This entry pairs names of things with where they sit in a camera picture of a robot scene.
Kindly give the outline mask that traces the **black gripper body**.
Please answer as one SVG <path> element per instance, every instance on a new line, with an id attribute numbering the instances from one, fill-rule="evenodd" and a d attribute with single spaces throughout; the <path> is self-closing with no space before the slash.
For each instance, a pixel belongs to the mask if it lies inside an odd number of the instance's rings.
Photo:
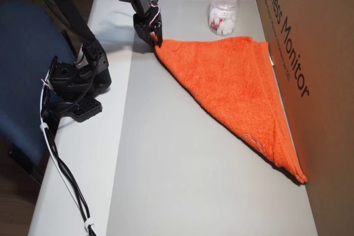
<path id="1" fill-rule="evenodd" d="M 137 35 L 146 43 L 152 43 L 150 33 L 162 30 L 162 17 L 159 6 L 152 6 L 144 18 L 138 14 L 133 16 L 134 29 Z"/>

